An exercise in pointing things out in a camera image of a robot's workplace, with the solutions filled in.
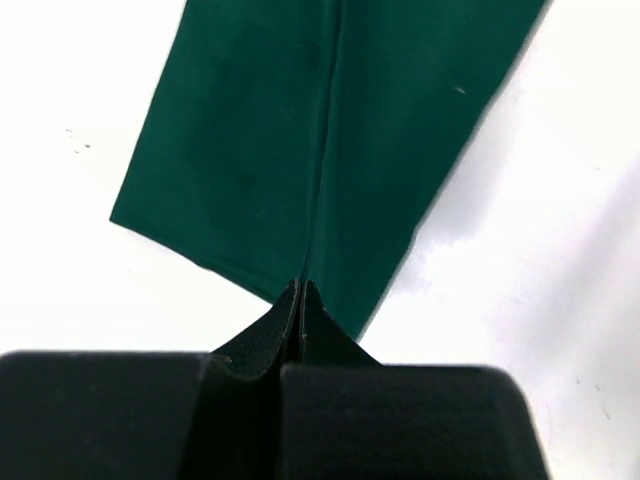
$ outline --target white background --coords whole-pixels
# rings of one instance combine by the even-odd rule
[[[0,3],[0,352],[211,350],[268,308],[107,220],[182,6]],[[362,346],[501,367],[556,478],[640,479],[639,187],[640,0],[556,0]]]

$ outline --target green towel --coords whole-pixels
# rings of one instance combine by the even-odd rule
[[[188,0],[111,220],[357,336],[543,0]]]

